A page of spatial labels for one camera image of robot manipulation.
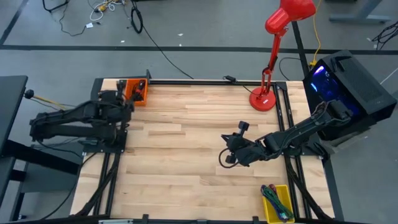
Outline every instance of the white cable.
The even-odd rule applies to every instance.
[[[108,2],[108,0],[104,0],[102,3],[99,3],[98,5],[96,5],[95,7],[94,7],[94,9],[91,11],[91,14],[90,14],[90,20],[91,21],[98,21],[98,20],[100,20],[100,19],[102,19],[102,17],[104,17],[104,12],[103,11],[98,11],[99,13],[101,13],[101,16],[99,17],[99,18],[97,18],[97,19],[93,19],[93,14],[94,14],[94,12],[97,10],[97,8],[99,7],[99,6],[102,6],[103,4],[106,4]],[[121,2],[116,2],[116,0],[113,0],[113,1],[111,1],[111,2],[109,2],[107,5],[106,5],[106,7],[110,10],[110,11],[114,11],[115,10],[115,5],[120,5],[120,4],[122,4]]]
[[[394,74],[396,71],[398,71],[398,68],[396,68],[393,72],[391,72],[390,75],[388,75],[385,79],[383,79],[383,81],[380,82],[380,85],[383,84],[385,81],[387,81],[387,79],[389,79],[391,75]]]

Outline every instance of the yellow cable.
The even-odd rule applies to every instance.
[[[38,100],[41,100],[41,101],[44,101],[44,102],[46,102],[46,103],[52,103],[52,104],[54,104],[54,105],[57,105],[58,107],[60,107],[60,108],[63,109],[63,110],[66,109],[66,107],[64,107],[64,106],[62,106],[61,104],[59,104],[59,103],[57,103],[57,102],[54,102],[54,101],[52,101],[52,100],[48,100],[48,99],[45,99],[45,98],[42,98],[42,97],[36,96],[36,95],[34,95],[33,98],[38,99]]]
[[[315,32],[315,37],[317,37],[317,40],[318,40],[318,49],[315,52],[315,54],[313,55],[313,60],[310,63],[311,66],[315,66],[317,64],[317,54],[318,54],[318,51],[321,49],[321,41],[319,40],[318,32],[317,32],[317,25],[315,24],[315,17],[317,16],[318,9],[319,9],[319,6],[321,5],[321,2],[322,2],[322,0],[319,0],[318,5],[317,5],[317,10],[315,11],[315,15],[313,15],[313,17],[312,17],[313,30]]]

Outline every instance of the lamp head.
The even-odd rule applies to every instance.
[[[266,30],[277,34],[291,21],[299,21],[316,12],[312,0],[280,0],[280,6],[267,20]]]

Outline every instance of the red desk lamp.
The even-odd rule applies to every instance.
[[[251,106],[259,111],[268,111],[275,105],[275,94],[270,91],[271,75],[274,71],[281,38],[287,32],[286,25],[291,21],[299,21],[314,15],[316,12],[312,0],[280,0],[280,6],[266,22],[266,30],[274,34],[271,58],[268,66],[262,71],[261,87],[250,94]],[[264,88],[266,75],[267,86]]]

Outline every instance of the lamp base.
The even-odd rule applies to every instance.
[[[274,92],[270,90],[267,95],[262,95],[260,98],[257,98],[260,95],[260,92],[261,87],[256,88],[252,91],[249,97],[250,105],[258,111],[271,110],[276,103]]]

